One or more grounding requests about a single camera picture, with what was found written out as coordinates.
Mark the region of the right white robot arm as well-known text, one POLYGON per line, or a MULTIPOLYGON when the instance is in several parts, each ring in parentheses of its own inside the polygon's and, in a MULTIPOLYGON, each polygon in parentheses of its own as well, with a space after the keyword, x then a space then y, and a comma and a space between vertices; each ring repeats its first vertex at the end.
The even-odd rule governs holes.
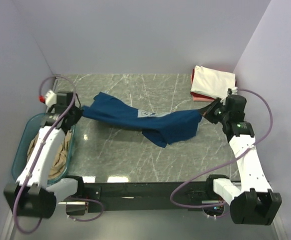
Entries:
POLYGON ((268 226, 282 204, 282 197, 273 192, 262 169, 253 127, 244 120, 246 103, 245 97, 232 94, 224 102, 216 98, 200 109, 210 123, 222 124, 240 176, 240 187, 227 178, 213 179, 213 191, 229 204, 235 224, 268 226))

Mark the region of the blue t shirt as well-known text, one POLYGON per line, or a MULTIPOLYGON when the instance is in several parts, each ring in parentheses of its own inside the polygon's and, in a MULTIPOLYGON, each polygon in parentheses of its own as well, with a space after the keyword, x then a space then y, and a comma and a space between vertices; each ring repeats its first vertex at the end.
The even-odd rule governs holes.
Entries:
POLYGON ((138 130, 158 147, 165 148, 196 136, 202 115, 197 109, 154 113, 131 107, 118 98, 100 92, 82 116, 116 127, 138 130))

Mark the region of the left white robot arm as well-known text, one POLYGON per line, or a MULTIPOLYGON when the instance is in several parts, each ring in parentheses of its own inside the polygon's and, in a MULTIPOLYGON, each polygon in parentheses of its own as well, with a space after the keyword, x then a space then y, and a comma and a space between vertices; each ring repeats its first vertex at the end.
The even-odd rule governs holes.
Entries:
POLYGON ((78 191, 78 177, 64 178, 48 185, 48 177, 57 151, 68 131, 77 124, 82 110, 75 105, 76 93, 59 92, 53 99, 44 97, 52 112, 43 117, 31 157, 15 183, 3 190, 15 219, 49 219, 59 202, 78 191))

